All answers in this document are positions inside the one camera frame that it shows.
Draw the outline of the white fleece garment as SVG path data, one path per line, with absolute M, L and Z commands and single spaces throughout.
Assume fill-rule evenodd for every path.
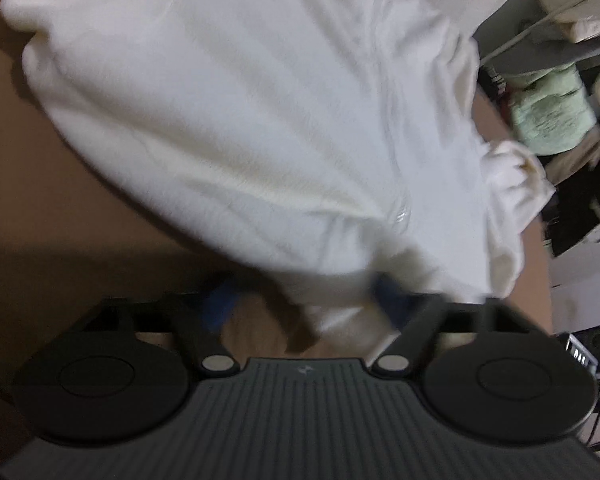
M 472 117 L 472 36 L 426 0 L 1 0 L 69 145 L 182 232 L 267 273 L 306 325 L 373 359 L 379 274 L 504 298 L 552 195 Z

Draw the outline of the light green folded fabric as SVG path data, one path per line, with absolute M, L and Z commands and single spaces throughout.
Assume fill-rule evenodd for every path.
M 506 76 L 505 81 L 516 139 L 535 155 L 570 151 L 597 124 L 574 64 Z

